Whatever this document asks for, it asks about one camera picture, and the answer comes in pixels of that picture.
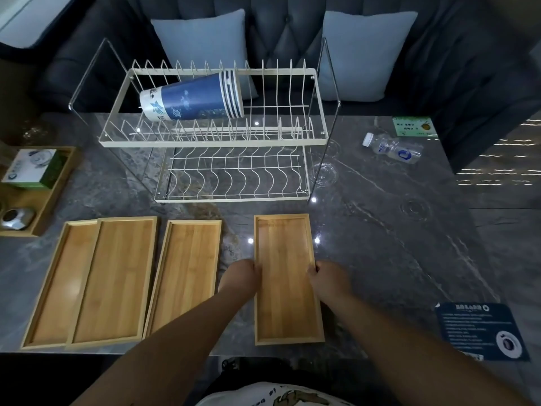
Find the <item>person's right hand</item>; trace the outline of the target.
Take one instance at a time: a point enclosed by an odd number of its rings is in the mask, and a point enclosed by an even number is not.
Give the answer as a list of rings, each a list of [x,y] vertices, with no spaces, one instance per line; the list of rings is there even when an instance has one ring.
[[[334,261],[316,262],[320,271],[316,277],[308,279],[317,298],[334,311],[354,296],[348,274]]]

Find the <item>person's left hand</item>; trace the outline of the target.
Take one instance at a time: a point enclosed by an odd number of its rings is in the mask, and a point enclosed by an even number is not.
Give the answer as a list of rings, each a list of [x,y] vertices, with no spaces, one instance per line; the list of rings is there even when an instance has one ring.
[[[248,273],[248,259],[233,262],[222,275],[218,293],[225,295],[240,304],[245,304],[260,290],[261,277]]]

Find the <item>bamboo tray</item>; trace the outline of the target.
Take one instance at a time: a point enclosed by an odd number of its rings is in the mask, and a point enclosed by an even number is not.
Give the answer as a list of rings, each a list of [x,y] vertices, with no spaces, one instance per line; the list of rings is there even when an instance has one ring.
[[[66,348],[142,339],[158,226],[158,217],[97,220]]]
[[[97,225],[97,219],[64,223],[21,350],[66,344]]]
[[[324,343],[321,305],[308,279],[315,266],[308,214],[254,216],[255,345]]]
[[[221,229],[221,220],[167,221],[143,338],[214,295]]]

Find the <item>person's left forearm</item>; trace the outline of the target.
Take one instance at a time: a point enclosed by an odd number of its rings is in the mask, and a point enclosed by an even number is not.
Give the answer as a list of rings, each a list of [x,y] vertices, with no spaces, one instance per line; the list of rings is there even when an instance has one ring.
[[[257,285],[225,285],[118,359],[71,406],[182,404],[212,348]]]

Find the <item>person's right forearm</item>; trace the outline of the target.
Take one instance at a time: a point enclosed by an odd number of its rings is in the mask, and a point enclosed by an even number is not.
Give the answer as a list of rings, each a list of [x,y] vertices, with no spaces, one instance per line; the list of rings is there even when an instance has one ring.
[[[324,293],[404,406],[534,406],[514,387],[435,337],[351,293]]]

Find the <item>white printed shirt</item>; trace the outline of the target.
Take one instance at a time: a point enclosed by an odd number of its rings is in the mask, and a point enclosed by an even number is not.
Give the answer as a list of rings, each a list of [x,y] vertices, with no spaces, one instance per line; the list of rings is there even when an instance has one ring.
[[[220,391],[195,406],[355,406],[352,403],[298,385],[258,382],[240,389]]]

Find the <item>clear plastic water bottle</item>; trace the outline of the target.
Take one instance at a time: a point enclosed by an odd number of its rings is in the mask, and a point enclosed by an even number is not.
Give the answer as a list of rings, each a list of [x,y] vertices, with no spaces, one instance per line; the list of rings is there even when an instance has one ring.
[[[366,133],[362,146],[369,148],[376,155],[385,155],[393,160],[415,164],[422,156],[424,147],[418,143],[406,142],[387,134]]]

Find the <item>dark blue printed card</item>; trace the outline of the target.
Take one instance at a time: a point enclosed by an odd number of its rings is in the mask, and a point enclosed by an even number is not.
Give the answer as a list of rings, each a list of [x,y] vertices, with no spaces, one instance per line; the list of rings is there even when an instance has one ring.
[[[514,316],[502,303],[445,302],[434,312],[444,341],[479,362],[530,362]]]

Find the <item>green paper card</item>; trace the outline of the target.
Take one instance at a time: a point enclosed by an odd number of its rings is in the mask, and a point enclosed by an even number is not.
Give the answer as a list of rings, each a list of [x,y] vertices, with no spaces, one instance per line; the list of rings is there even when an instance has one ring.
[[[430,117],[395,116],[392,121],[398,137],[438,136]]]

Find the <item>stack of blue paper cups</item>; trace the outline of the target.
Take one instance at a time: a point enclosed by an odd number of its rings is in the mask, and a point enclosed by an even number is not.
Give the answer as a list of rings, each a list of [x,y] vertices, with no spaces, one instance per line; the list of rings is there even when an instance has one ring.
[[[152,122],[244,118],[240,79],[232,69],[143,90],[139,103]]]

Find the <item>light blue pillow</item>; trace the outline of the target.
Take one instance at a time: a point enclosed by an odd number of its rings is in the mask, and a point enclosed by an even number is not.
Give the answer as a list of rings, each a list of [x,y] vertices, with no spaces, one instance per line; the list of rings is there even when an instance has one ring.
[[[382,100],[417,16],[415,11],[372,16],[326,11],[322,36],[328,52],[322,54],[318,77],[321,100]]]
[[[151,23],[172,67],[245,69],[246,13],[240,8],[213,18],[152,19]]]

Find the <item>wooden organiser box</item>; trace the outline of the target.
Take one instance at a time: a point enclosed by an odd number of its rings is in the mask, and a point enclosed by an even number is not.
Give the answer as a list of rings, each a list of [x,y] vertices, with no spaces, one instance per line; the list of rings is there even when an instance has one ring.
[[[78,167],[82,159],[79,148],[71,146],[54,147],[65,157],[63,168],[52,189],[19,189],[10,187],[1,182],[5,167],[0,167],[0,203],[7,209],[28,207],[36,215],[30,225],[20,231],[0,228],[0,237],[32,238],[43,235],[49,221],[54,214],[54,208],[60,198],[72,172]]]

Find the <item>green and white carton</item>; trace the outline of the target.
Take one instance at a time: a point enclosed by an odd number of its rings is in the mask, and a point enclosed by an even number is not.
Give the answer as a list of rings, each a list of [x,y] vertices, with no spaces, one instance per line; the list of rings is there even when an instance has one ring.
[[[1,183],[22,189],[53,189],[66,160],[56,149],[20,149]]]

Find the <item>silver metal object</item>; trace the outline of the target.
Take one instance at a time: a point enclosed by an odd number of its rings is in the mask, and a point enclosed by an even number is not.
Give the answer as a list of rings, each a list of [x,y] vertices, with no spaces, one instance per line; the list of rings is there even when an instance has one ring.
[[[32,208],[22,207],[7,209],[0,214],[0,229],[5,231],[21,231],[30,226],[36,212]]]

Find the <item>dark grey tufted sofa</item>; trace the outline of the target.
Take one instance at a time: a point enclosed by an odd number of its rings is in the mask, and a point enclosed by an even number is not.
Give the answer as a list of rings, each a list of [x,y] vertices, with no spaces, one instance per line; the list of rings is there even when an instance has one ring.
[[[355,103],[338,87],[341,116],[429,116],[458,172],[541,109],[541,70],[525,41],[484,0],[92,0],[39,70],[31,97],[44,111],[67,112],[85,70],[106,38],[75,104],[108,112],[133,60],[172,66],[152,19],[204,19],[246,13],[250,67],[317,67],[324,13],[372,16],[417,12],[385,97]]]

